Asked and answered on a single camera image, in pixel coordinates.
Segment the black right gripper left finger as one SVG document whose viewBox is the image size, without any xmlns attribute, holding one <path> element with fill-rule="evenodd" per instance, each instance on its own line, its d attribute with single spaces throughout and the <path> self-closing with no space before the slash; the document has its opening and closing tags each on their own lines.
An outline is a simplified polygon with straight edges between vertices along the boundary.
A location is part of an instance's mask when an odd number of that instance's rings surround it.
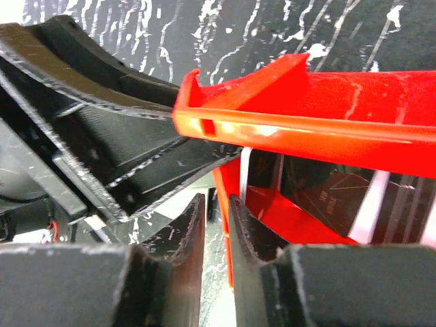
<svg viewBox="0 0 436 327">
<path fill-rule="evenodd" d="M 205 204 L 139 245 L 3 245 L 1 325 L 197 326 Z"/>
</svg>

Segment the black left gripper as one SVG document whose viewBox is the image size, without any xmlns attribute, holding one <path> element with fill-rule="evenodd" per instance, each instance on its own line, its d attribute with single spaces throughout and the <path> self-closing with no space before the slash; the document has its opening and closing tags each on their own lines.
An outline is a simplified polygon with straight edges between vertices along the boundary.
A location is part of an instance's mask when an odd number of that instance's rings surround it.
<svg viewBox="0 0 436 327">
<path fill-rule="evenodd" d="M 1 242 L 99 243 L 240 155 L 181 136 L 178 87 L 125 66 L 66 15 L 1 25 Z"/>
</svg>

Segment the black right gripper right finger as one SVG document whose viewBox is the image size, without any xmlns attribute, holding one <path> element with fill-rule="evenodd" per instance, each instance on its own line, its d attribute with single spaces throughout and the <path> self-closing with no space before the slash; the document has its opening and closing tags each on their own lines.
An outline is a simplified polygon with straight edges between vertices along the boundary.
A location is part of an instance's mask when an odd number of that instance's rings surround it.
<svg viewBox="0 0 436 327">
<path fill-rule="evenodd" d="M 434 326 L 435 250 L 290 244 L 237 196 L 229 229 L 238 326 Z"/>
</svg>

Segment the red plastic card tray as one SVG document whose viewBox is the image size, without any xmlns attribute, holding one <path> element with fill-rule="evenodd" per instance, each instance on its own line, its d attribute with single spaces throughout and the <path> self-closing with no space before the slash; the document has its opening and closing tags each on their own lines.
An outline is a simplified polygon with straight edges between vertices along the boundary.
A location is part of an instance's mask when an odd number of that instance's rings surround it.
<svg viewBox="0 0 436 327">
<path fill-rule="evenodd" d="M 177 131 L 203 140 L 435 176 L 435 72 L 309 72 L 307 54 L 201 87 L 181 84 Z"/>
</svg>

